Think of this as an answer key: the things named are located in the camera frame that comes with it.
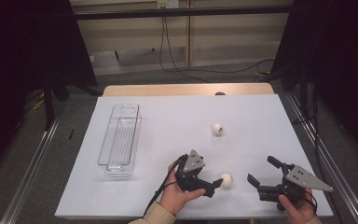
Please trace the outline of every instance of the white tabletop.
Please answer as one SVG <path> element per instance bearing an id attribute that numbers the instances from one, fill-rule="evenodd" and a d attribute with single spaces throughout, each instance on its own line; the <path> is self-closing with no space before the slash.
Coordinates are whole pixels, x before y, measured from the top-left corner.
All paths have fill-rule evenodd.
<path id="1" fill-rule="evenodd" d="M 116 104 L 138 104 L 142 116 L 134 173 L 120 179 L 105 175 L 97 163 Z M 216 122 L 224 127 L 221 136 L 212 132 Z M 179 219 L 283 217 L 276 203 L 259 201 L 247 175 L 261 185 L 280 184 L 282 171 L 268 156 L 313 173 L 278 95 L 101 97 L 55 216 L 141 217 L 168 166 L 191 149 L 206 163 L 200 179 L 213 182 L 229 173 L 234 182 L 230 189 L 216 189 L 212 198 L 187 203 Z M 324 194 L 313 193 L 318 216 L 332 216 Z"/>

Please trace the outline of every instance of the gray floor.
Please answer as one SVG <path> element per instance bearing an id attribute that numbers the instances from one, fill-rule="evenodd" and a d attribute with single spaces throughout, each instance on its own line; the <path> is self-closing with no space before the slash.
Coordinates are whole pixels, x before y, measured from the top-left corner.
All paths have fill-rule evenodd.
<path id="1" fill-rule="evenodd" d="M 238 73 L 227 73 L 230 71 L 243 70 L 252 65 L 252 63 L 234 63 L 223 65 L 209 65 L 197 67 L 202 70 L 224 71 L 225 73 L 215 72 L 195 72 L 183 71 L 167 72 L 158 69 L 159 63 L 154 58 L 144 71 L 138 66 L 139 62 L 124 62 L 125 57 L 120 58 L 118 63 L 120 73 L 103 76 L 97 76 L 99 88 L 111 84 L 152 84 L 152 83 L 201 83 L 200 79 L 208 82 L 253 82 L 261 78 L 256 72 L 267 72 L 272 62 L 261 63 L 257 66 Z M 287 111 L 290 120 L 296 119 L 296 113 L 288 100 L 288 94 L 298 95 L 298 88 L 293 92 L 284 92 L 280 80 L 271 82 L 276 93 L 281 97 L 282 104 Z M 68 87 L 72 93 L 67 102 L 55 100 L 56 111 L 62 109 L 57 130 L 54 137 L 49 142 L 48 150 L 44 154 L 37 170 L 37 176 L 32 182 L 29 191 L 26 192 L 25 201 L 20 204 L 21 212 L 17 217 L 13 217 L 11 223 L 127 223 L 123 221 L 68 221 L 63 218 L 54 216 L 59 199 L 61 198 L 65 182 L 72 170 L 76 159 L 77 152 L 81 146 L 83 136 L 88 127 L 88 122 L 92 115 L 93 107 L 97 98 L 90 96 L 76 88 Z M 319 133 L 327 149 L 331 153 L 339 170 L 345 176 L 346 180 L 352 187 L 355 195 L 358 197 L 358 145 L 356 140 L 349 134 L 342 132 L 339 120 L 335 117 L 328 105 L 320 98 L 318 110 Z M 34 104 L 30 101 L 27 108 Z M 5 214 L 10 200 L 15 194 L 22 178 L 27 172 L 28 166 L 38 149 L 39 142 L 45 134 L 45 112 L 44 107 L 37 110 L 29 110 L 21 120 L 21 125 L 11 139 L 11 142 L 0 158 L 0 220 Z M 293 126 L 304 151 L 306 152 L 316 174 L 320 174 L 316 162 L 314 146 L 307 136 L 304 128 L 300 124 Z M 323 168 L 325 180 L 329 185 L 335 186 L 329 174 Z M 334 191 L 331 195 L 326 194 L 330 205 L 335 210 L 334 217 L 324 217 L 324 223 L 340 223 L 337 213 L 341 217 L 341 223 L 355 223 L 351 211 L 348 209 L 346 202 L 339 192 Z M 285 223 L 280 220 L 259 220 L 260 223 Z M 217 223 L 247 223 L 247 220 L 209 220 L 211 224 Z M 203 221 L 178 221 L 178 223 L 203 223 Z"/>

